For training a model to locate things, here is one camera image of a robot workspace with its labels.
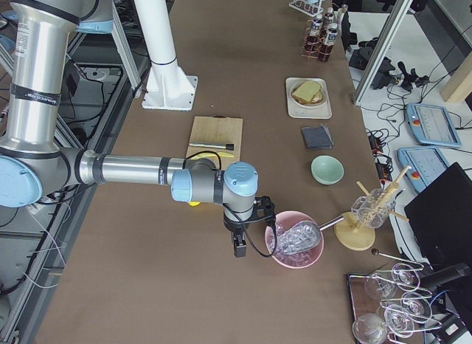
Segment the computer screen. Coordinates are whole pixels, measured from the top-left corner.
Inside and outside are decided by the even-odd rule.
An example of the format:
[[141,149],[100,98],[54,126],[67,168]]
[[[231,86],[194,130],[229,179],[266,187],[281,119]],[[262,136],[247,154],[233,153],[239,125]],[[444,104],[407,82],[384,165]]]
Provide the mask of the computer screen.
[[[406,207],[414,236],[433,270],[472,267],[472,181],[456,162]],[[442,286],[472,332],[472,275]]]

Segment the white table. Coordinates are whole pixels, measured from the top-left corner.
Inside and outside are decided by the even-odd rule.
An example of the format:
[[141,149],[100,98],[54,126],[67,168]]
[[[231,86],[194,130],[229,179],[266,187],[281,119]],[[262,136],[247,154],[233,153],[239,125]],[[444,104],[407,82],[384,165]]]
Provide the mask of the white table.
[[[350,22],[352,24],[350,31],[356,32],[358,35],[358,41],[369,41],[372,38],[379,36],[382,26],[387,18],[388,14],[384,13],[350,13]],[[421,30],[420,25],[417,23],[414,16],[407,15],[397,35],[395,36],[389,51],[386,56],[392,60],[392,65],[397,69],[391,71],[393,75],[400,74],[398,68],[398,62],[402,61],[405,63],[407,72],[410,69],[415,68],[416,73],[421,77],[429,75],[432,68],[435,67],[439,62],[440,58],[437,56],[433,47],[430,45],[426,35]],[[358,84],[363,72],[358,69],[350,68],[351,77],[354,80],[354,84]],[[433,72],[430,77],[430,81],[436,81],[444,75],[447,75],[445,67],[440,64]],[[423,103],[445,106],[447,110],[452,113],[458,114],[462,117],[462,124],[465,124],[469,120],[472,120],[472,111],[468,108],[465,102],[453,104],[445,103],[440,96],[440,90],[449,80],[449,76],[443,79],[437,86],[431,90],[431,92],[424,98]],[[416,103],[420,101],[421,89],[414,89],[410,95],[405,96],[406,103]],[[408,92],[395,86],[391,90],[392,93],[404,96]],[[387,128],[390,134],[396,134],[393,127],[385,120],[381,120],[377,116],[377,111],[381,109],[383,103],[391,104],[403,104],[402,100],[393,100],[387,97],[388,92],[386,87],[378,90],[374,90],[372,87],[367,90],[364,98],[361,102],[364,123],[366,128],[369,130],[379,130],[381,128]],[[391,123],[398,128],[400,123],[403,121],[403,112],[390,108],[381,114],[382,117],[387,117],[397,112],[394,116],[390,117]],[[452,115],[452,120],[456,126],[459,126],[459,118]],[[411,129],[408,123],[403,123],[400,128],[400,136],[392,140],[388,144],[388,148],[384,149],[384,153],[390,155],[393,159],[394,171],[392,178],[394,179],[400,172],[401,166],[398,164],[396,157],[397,149],[401,147],[412,147],[419,145],[417,140],[413,137]],[[458,131],[459,138],[462,141],[461,149],[466,151],[472,151],[472,130],[460,130]],[[459,151],[451,150],[450,148],[441,148],[442,153],[449,163],[458,162],[464,169],[472,168],[472,154],[466,154]],[[467,172],[469,176],[472,176],[472,171]],[[412,187],[411,183],[407,178],[403,178],[401,181],[401,187],[404,188],[404,192],[397,198],[397,206],[395,210],[398,213],[404,214],[404,207],[417,195],[417,192]],[[395,232],[395,239],[397,246],[407,257],[415,259],[417,261],[426,261],[421,256],[420,249],[414,240],[413,232],[408,222],[400,219],[395,220],[391,217],[392,227]],[[472,343],[472,336],[469,333],[463,335],[456,344]]]

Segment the mint green bowl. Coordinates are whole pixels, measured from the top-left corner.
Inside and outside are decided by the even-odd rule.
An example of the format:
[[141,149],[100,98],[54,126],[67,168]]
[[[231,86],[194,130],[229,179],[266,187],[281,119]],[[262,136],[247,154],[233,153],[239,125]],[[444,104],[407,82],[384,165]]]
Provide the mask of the mint green bowl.
[[334,157],[318,156],[311,163],[311,175],[317,182],[331,185],[342,179],[344,168]]

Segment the wooden block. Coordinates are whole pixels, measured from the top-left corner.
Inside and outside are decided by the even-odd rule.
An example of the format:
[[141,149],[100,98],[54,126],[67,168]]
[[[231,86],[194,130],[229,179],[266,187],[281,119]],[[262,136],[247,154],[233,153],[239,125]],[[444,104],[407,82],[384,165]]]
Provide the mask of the wooden block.
[[[231,153],[233,157],[221,158],[222,169],[225,170],[229,165],[240,160],[242,136],[243,119],[233,117],[195,117],[189,142],[233,143],[235,149],[233,151],[227,151],[218,148],[189,146],[186,156],[190,156],[199,151]],[[216,156],[210,157],[209,159],[218,165],[218,158]]]
[[456,73],[441,90],[447,103],[460,103],[472,92],[472,53],[462,62]]

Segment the wooden cutting board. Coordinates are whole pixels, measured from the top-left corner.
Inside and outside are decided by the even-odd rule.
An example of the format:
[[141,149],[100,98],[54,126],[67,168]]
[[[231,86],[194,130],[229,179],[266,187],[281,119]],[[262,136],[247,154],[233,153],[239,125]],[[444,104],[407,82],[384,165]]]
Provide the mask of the wooden cutting board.
[[[229,165],[240,160],[241,140],[243,135],[243,119],[234,117],[195,117],[189,142],[205,143],[233,143],[233,151],[219,148],[192,147],[187,149],[187,156],[199,151],[214,151],[232,154],[233,157],[221,157],[221,169],[227,169]],[[218,166],[216,156],[205,157],[211,159]]]

